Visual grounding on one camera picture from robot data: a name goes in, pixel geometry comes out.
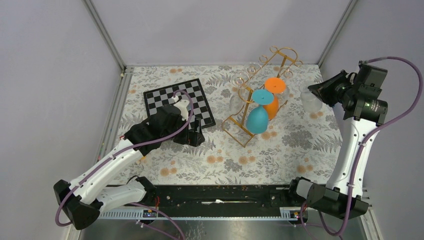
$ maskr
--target floral tablecloth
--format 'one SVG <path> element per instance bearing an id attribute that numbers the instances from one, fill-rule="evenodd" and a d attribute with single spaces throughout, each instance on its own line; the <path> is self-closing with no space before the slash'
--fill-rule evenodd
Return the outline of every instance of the floral tablecloth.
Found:
<path id="1" fill-rule="evenodd" d="M 260 86 L 267 78 L 275 77 L 278 69 L 264 67 L 252 84 Z M 203 129 L 206 141 L 199 147 L 164 142 L 110 184 L 124 184 L 134 175 L 160 185 L 288 184 L 297 176 L 325 183 L 336 164 L 342 138 L 333 110 L 324 105 L 318 112 L 305 112 L 299 91 L 305 80 L 322 81 L 318 66 L 293 68 L 294 77 L 285 80 L 290 90 L 287 105 L 269 123 L 267 131 L 256 135 L 246 148 L 221 129 L 236 91 L 230 77 L 241 71 L 241 65 L 135 67 L 116 143 L 132 125 L 147 117 L 143 92 L 196 78 L 203 86 L 216 125 Z"/>

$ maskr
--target white wall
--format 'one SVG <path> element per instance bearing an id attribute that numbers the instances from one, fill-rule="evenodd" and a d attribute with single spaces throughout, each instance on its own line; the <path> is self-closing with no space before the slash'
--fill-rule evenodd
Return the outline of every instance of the white wall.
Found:
<path id="1" fill-rule="evenodd" d="M 93 165 L 119 74 L 82 1 L 1 1 L 1 240 L 61 238 L 53 185 Z"/>
<path id="2" fill-rule="evenodd" d="M 424 72 L 424 1 L 359 1 L 321 72 L 328 79 L 341 69 L 355 70 L 359 60 L 404 57 Z M 387 121 L 415 98 L 418 81 L 402 62 L 375 64 L 388 70 L 380 99 L 389 104 Z M 364 176 L 385 240 L 422 239 L 424 99 L 415 110 L 384 129 L 371 150 Z"/>
<path id="3" fill-rule="evenodd" d="M 93 0 L 129 65 L 246 63 L 291 47 L 316 63 L 349 0 Z"/>

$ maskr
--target chessboard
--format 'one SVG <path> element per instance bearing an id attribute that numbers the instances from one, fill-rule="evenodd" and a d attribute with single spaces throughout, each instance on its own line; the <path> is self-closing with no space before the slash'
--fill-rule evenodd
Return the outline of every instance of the chessboard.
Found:
<path id="1" fill-rule="evenodd" d="M 194 128 L 195 117 L 201 118 L 202 129 L 216 125 L 205 92 L 198 78 L 143 92 L 147 116 L 155 114 L 157 112 L 156 108 L 174 103 L 171 97 L 175 90 L 186 91 L 193 101 L 194 116 L 190 120 L 189 129 Z M 187 100 L 184 94 L 181 94 L 181 96 L 182 99 Z"/>

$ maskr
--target purple cable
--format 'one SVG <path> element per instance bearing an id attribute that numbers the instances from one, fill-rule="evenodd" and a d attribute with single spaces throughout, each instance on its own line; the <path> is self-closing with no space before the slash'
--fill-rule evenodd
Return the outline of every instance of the purple cable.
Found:
<path id="1" fill-rule="evenodd" d="M 176 229 L 178 229 L 178 232 L 181 234 L 182 240 L 186 240 L 186 236 L 184 235 L 183 230 L 181 230 L 181 228 L 178 226 L 178 224 L 174 220 L 172 220 L 170 216 L 166 215 L 163 211 L 157 210 L 156 208 L 153 208 L 153 207 L 150 207 L 150 206 L 140 204 L 138 202 L 131 202 L 130 204 L 132 204 L 134 206 L 142 207 L 142 208 L 145 208 L 145 209 L 150 209 L 152 211 L 157 212 L 158 214 L 163 215 L 165 218 L 167 218 L 176 227 Z"/>
<path id="2" fill-rule="evenodd" d="M 296 226 L 296 224 L 278 224 L 279 226 L 282 226 L 282 227 L 292 227 L 292 228 L 294 228 L 295 226 Z M 304 224 L 306 227 L 307 226 L 312 226 L 312 227 L 318 227 L 318 228 L 324 228 L 324 226 L 323 225 L 319 225 L 319 224 L 317 224 L 317 223 L 305 223 Z"/>
<path id="3" fill-rule="evenodd" d="M 133 148 L 138 148 L 138 147 L 142 147 L 145 145 L 150 145 L 150 144 L 157 144 L 160 142 L 163 142 L 165 140 L 168 140 L 170 138 L 175 137 L 177 134 L 179 134 L 181 131 L 183 131 L 189 124 L 190 124 L 190 120 L 192 119 L 193 116 L 193 100 L 192 98 L 189 96 L 189 94 L 183 90 L 176 90 L 173 92 L 173 96 L 175 97 L 176 93 L 182 93 L 184 95 L 187 96 L 188 101 L 190 102 L 190 114 L 188 115 L 188 119 L 187 122 L 184 123 L 184 125 L 182 127 L 180 127 L 177 131 L 175 131 L 174 133 L 169 134 L 168 136 L 164 136 L 162 138 L 156 139 L 156 140 L 151 140 L 151 141 L 146 141 L 146 142 L 142 142 L 142 143 L 138 143 L 138 144 L 134 144 L 132 146 L 128 146 L 125 147 L 119 151 L 117 151 L 115 154 L 112 155 L 112 157 L 115 159 L 119 154 L 129 150 L 129 149 L 133 149 Z M 89 174 L 87 174 L 80 182 L 78 182 L 78 185 L 82 185 L 83 183 L 85 183 L 91 176 L 93 176 L 99 169 L 101 169 L 104 165 L 106 165 L 110 160 L 112 160 L 111 157 L 107 158 L 104 162 L 102 162 L 101 164 L 99 164 L 95 169 L 93 169 L 92 172 L 90 172 Z M 66 201 L 69 199 L 69 197 L 78 189 L 79 186 L 75 186 L 72 188 L 72 190 L 63 198 L 62 202 L 60 202 L 59 204 L 59 208 L 56 211 L 56 216 L 54 218 L 54 221 L 56 222 L 56 225 L 58 225 L 59 227 L 65 227 L 71 224 L 71 222 L 67 222 L 67 223 L 61 223 L 59 221 L 59 215 L 61 214 L 61 210 L 63 209 Z"/>
<path id="4" fill-rule="evenodd" d="M 408 110 L 406 110 L 404 113 L 402 113 L 401 115 L 393 118 L 392 120 L 386 122 L 385 124 L 375 128 L 374 130 L 370 131 L 365 138 L 362 141 L 362 144 L 365 144 L 375 133 L 377 133 L 378 131 L 392 125 L 393 123 L 397 122 L 398 120 L 400 120 L 401 118 L 405 117 L 406 115 L 408 115 L 418 104 L 418 101 L 420 100 L 421 97 L 421 93 L 423 92 L 423 76 L 421 75 L 420 70 L 418 69 L 418 67 L 413 64 L 412 62 L 402 58 L 402 57 L 397 57 L 397 56 L 384 56 L 384 57 L 378 57 L 378 58 L 373 58 L 367 61 L 363 61 L 364 64 L 368 64 L 368 63 L 374 63 L 374 62 L 378 62 L 381 60 L 386 60 L 386 59 L 392 59 L 392 60 L 398 60 L 401 62 L 404 62 L 406 64 L 408 64 L 409 66 L 411 66 L 416 74 L 418 75 L 418 92 L 416 94 L 416 97 L 414 99 L 414 101 L 412 102 L 412 105 L 408 108 Z M 349 178 L 349 183 L 353 183 L 355 181 L 355 173 L 357 171 L 357 167 L 358 167 L 358 163 L 359 163 L 359 159 L 361 158 L 361 154 L 362 151 L 364 150 L 364 146 L 360 145 L 358 148 L 358 152 L 356 153 L 355 156 L 355 160 L 353 161 L 353 165 L 352 165 L 352 170 L 350 172 L 350 178 Z M 324 221 L 324 217 L 323 214 L 318 211 L 319 213 L 319 217 L 321 218 L 321 222 L 322 225 L 324 226 L 325 231 L 330 234 L 331 236 L 340 236 L 343 234 L 343 232 L 345 231 L 346 227 L 348 226 L 348 220 L 349 220 L 349 214 L 351 212 L 351 205 L 352 205 L 352 193 L 353 193 L 353 187 L 350 185 L 348 187 L 347 190 L 347 203 L 346 203 L 346 212 L 345 212 L 345 216 L 343 219 L 343 224 L 341 225 L 341 228 L 339 231 L 337 232 L 331 232 L 329 230 L 329 228 L 326 225 L 326 222 Z M 302 219 L 302 210 L 300 211 L 300 219 Z"/>
<path id="5" fill-rule="evenodd" d="M 162 231 L 162 230 L 160 230 L 159 228 L 156 228 L 156 227 L 154 227 L 154 226 L 150 226 L 149 224 L 143 224 L 143 223 L 140 223 L 140 222 L 137 222 L 137 224 L 140 224 L 142 228 L 143 228 L 143 227 L 147 227 L 147 228 L 152 229 L 152 230 L 155 230 L 155 231 L 157 231 L 157 232 L 159 232 L 159 233 L 161 233 L 161 234 L 163 234 L 163 235 L 166 235 L 166 236 L 168 236 L 168 237 L 170 237 L 170 238 L 172 238 L 172 239 L 174 239 L 174 240 L 179 240 L 178 238 L 176 238 L 176 237 L 172 236 L 171 234 L 169 234 L 169 233 L 167 233 L 167 232 L 165 232 L 165 231 Z"/>

